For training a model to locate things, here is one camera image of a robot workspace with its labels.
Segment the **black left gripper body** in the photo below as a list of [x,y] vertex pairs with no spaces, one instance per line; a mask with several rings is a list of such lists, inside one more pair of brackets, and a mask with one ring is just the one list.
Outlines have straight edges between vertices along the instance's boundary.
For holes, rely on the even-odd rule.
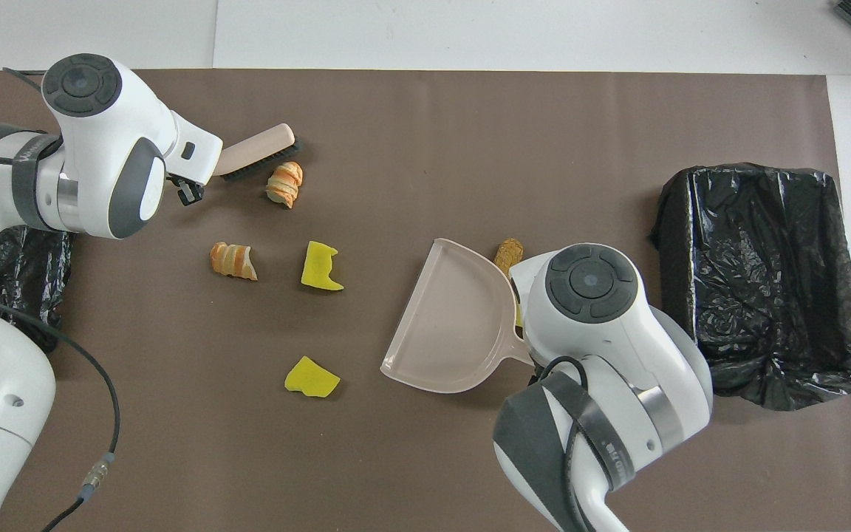
[[193,205],[202,201],[204,197],[204,185],[196,181],[168,173],[166,181],[176,186],[177,195],[183,206]]

